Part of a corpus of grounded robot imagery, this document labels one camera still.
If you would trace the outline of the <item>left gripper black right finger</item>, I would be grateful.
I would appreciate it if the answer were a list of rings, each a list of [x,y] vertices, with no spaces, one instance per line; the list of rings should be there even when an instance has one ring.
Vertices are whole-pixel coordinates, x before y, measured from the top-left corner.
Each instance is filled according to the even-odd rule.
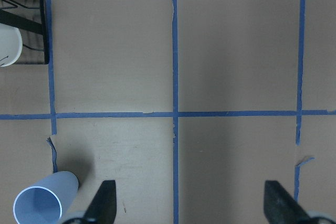
[[[268,223],[309,223],[311,218],[276,180],[264,184],[264,215]]]

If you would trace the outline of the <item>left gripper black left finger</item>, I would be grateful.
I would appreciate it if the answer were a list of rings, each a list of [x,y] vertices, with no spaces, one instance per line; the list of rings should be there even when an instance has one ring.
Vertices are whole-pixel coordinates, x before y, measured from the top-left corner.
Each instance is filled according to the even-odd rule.
[[[116,215],[116,182],[114,180],[104,180],[83,218],[86,222],[114,222]]]

